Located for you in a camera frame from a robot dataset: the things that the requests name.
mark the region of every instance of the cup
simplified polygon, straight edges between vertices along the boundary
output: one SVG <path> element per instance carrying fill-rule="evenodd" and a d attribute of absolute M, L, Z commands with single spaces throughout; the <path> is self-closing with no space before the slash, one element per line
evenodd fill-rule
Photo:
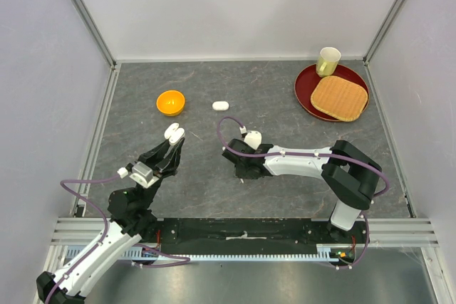
<path fill-rule="evenodd" d="M 327 46 L 326 48 L 321 49 L 320 57 L 316 64 L 316 73 L 321 78 L 333 75 L 340 60 L 341 52 L 336 48 Z"/>

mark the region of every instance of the white wall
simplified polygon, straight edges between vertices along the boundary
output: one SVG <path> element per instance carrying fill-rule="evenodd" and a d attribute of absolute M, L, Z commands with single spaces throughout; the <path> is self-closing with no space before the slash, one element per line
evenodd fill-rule
<path fill-rule="evenodd" d="M 456 1 L 407 0 L 370 69 L 410 185 L 456 279 Z"/>
<path fill-rule="evenodd" d="M 0 296 L 30 303 L 109 68 L 70 0 L 0 0 Z"/>
<path fill-rule="evenodd" d="M 84 0 L 125 59 L 363 56 L 393 0 Z"/>

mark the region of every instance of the gray marbled surface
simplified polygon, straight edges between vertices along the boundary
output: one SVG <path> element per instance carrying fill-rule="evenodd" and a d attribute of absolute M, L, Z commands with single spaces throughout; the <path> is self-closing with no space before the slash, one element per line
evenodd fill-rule
<path fill-rule="evenodd" d="M 221 156 L 216 124 L 223 115 L 238 117 L 259 130 L 263 142 L 290 148 L 332 146 L 348 140 L 373 158 L 391 180 L 391 190 L 375 201 L 370 217 L 403 218 L 408 210 L 390 155 L 374 99 L 355 122 L 324 122 L 310 116 L 294 95 L 294 81 L 308 61 L 247 61 L 122 64 L 94 179 L 115 174 L 119 167 L 163 140 L 177 121 L 186 129 L 176 177 L 166 179 L 152 204 L 158 217 L 317 217 L 327 218 L 336 196 L 325 182 L 309 177 L 280 176 L 244 180 Z M 361 61 L 343 61 L 366 79 Z M 155 101 L 165 90 L 186 97 L 177 117 L 158 112 Z M 230 109 L 215 112 L 212 103 L 226 100 Z M 223 127 L 226 140 L 239 136 L 234 123 Z M 89 199 L 106 211 L 112 190 L 131 187 L 123 179 L 92 186 Z M 88 216 L 96 216 L 88 209 Z"/>

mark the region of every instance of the orange bowl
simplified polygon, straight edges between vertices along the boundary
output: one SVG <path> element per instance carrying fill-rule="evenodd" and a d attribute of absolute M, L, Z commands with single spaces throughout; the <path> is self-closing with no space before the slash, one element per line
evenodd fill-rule
<path fill-rule="evenodd" d="M 179 115 L 185 106 L 185 97 L 177 90 L 167 90 L 157 98 L 158 110 L 169 117 Z"/>

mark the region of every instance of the red plate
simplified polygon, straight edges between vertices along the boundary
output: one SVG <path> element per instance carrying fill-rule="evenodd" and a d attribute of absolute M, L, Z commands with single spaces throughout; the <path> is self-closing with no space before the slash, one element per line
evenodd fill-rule
<path fill-rule="evenodd" d="M 366 85 L 366 82 L 364 82 L 364 80 L 353 70 L 340 64 L 337 65 L 336 71 L 334 71 L 333 75 L 356 83 L 357 85 L 360 85 L 361 87 L 366 89 L 366 92 L 368 92 L 368 102 L 366 103 L 366 106 L 364 106 L 364 112 L 364 110 L 366 110 L 369 104 L 369 89 L 368 85 Z M 301 71 L 298 77 L 296 78 L 296 81 L 294 82 L 294 92 L 296 94 L 296 97 L 298 98 L 298 101 L 301 104 L 301 106 L 304 107 L 304 109 L 314 117 L 317 117 L 318 119 L 322 119 L 325 121 L 339 122 L 339 119 L 336 119 L 334 117 L 331 117 L 330 115 L 320 112 L 311 103 L 311 95 L 314 92 L 315 87 L 316 85 L 318 85 L 318 82 L 320 82 L 320 80 L 321 77 L 318 76 L 318 74 L 316 73 L 315 64 L 310 65 L 309 67 Z"/>

